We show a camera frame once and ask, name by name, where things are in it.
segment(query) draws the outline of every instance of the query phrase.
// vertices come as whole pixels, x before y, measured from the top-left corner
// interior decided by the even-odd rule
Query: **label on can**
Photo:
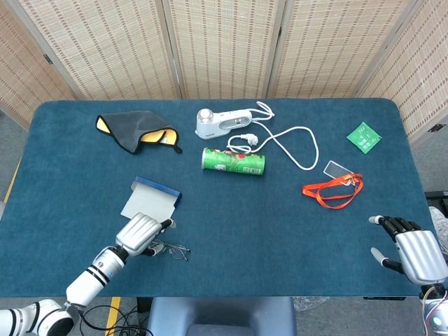
[[[223,172],[263,175],[265,156],[204,148],[202,152],[202,168],[221,170]]]

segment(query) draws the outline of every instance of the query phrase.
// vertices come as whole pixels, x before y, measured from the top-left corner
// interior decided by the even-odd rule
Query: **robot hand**
[[[21,309],[0,310],[0,336],[66,336],[74,328],[78,315],[101,289],[125,266],[128,257],[145,254],[149,245],[166,228],[175,227],[172,219],[157,222],[138,213],[117,234],[115,246],[106,247],[92,264],[66,290],[64,306],[53,300],[42,300]]]
[[[433,233],[403,218],[375,216],[369,221],[386,230],[395,242],[401,262],[389,260],[372,247],[375,259],[381,266],[405,274],[413,284],[421,286],[425,335],[428,322],[436,335],[448,335],[448,292],[442,284],[448,277],[448,266]]]

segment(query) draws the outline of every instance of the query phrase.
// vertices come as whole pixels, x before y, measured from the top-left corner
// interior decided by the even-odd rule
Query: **red lanyard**
[[[352,180],[355,183],[355,190],[353,191],[353,193],[348,195],[337,195],[329,197],[321,196],[322,189],[340,186],[341,182],[347,182],[350,180]],[[338,178],[334,178],[329,182],[304,185],[302,187],[302,194],[315,198],[322,207],[338,210],[349,205],[350,202],[353,200],[353,198],[357,196],[357,194],[361,191],[362,188],[363,188],[363,176],[361,174],[347,174]],[[348,198],[348,200],[336,206],[330,206],[325,202],[326,200],[343,200],[344,198]]]

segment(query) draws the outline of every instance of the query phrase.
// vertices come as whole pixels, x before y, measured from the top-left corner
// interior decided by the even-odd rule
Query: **glasses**
[[[176,260],[184,260],[188,261],[187,253],[190,252],[190,249],[180,244],[171,244],[165,241],[154,239],[149,246],[150,249],[159,250],[159,253],[163,253],[168,250],[171,257]]]

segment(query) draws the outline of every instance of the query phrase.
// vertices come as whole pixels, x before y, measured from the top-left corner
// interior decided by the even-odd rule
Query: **table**
[[[256,108],[254,99],[192,101],[54,101],[34,116],[10,199],[0,222],[0,297],[61,296],[126,224],[120,211],[137,175],[183,193],[178,227],[162,238],[191,248],[181,262],[167,253],[135,257],[100,295],[268,296],[416,295],[417,286],[379,266],[377,247],[397,257],[368,217],[402,216],[433,230],[396,105],[386,99],[264,99],[280,132],[310,127],[321,151],[312,171],[298,169],[271,141],[262,150],[265,174],[201,169],[204,147],[223,149],[227,136],[195,135],[199,109]],[[95,129],[98,114],[148,109],[180,135],[177,154],[142,146],[136,155]],[[382,136],[364,155],[346,136],[362,121]],[[258,125],[232,134],[267,135]],[[314,147],[306,132],[281,138],[303,165]],[[301,195],[327,181],[329,160],[364,176],[364,189],[342,210]]]

